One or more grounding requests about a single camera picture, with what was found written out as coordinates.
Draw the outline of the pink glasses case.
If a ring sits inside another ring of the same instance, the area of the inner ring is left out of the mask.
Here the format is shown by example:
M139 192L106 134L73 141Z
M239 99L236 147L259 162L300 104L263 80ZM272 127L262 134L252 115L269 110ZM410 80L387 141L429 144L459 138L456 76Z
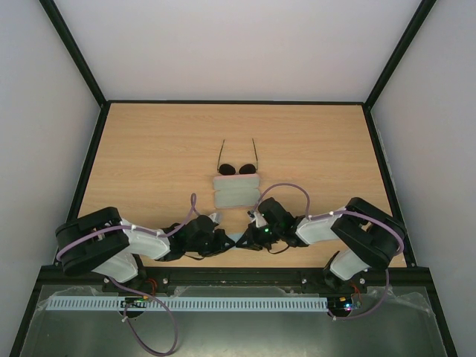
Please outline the pink glasses case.
M260 176L245 174L213 178L216 208L251 207L260 197Z

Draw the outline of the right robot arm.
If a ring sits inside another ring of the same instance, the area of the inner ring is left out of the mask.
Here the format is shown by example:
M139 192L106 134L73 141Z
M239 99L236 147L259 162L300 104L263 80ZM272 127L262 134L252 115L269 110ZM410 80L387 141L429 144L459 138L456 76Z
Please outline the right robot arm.
M319 216L293 216L269 198L248 215L251 223L237 240L238 248L258 251L270 250L279 241L290 248L342 241L347 250L333 254L323 269L323 284L332 292L341 291L366 269L387 269L405 249L405 226L359 197Z

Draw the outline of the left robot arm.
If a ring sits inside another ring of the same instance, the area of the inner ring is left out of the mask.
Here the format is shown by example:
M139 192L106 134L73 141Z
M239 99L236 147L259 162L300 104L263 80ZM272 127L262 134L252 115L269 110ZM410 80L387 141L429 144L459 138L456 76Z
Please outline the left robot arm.
M65 275L95 273L132 289L152 291L157 283L146 273L142 257L172 262L187 254L201 260L223 254L236 240L218 228L220 215L199 215L191 210L181 223L151 229L134 225L107 207L67 222L55 230Z

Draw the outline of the light blue cleaning cloth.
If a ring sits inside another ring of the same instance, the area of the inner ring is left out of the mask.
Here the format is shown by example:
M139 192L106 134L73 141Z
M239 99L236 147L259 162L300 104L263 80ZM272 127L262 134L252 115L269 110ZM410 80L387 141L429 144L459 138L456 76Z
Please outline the light blue cleaning cloth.
M241 237L243 236L243 233L238 233L238 234L228 234L228 237L232 239L234 242L238 242Z

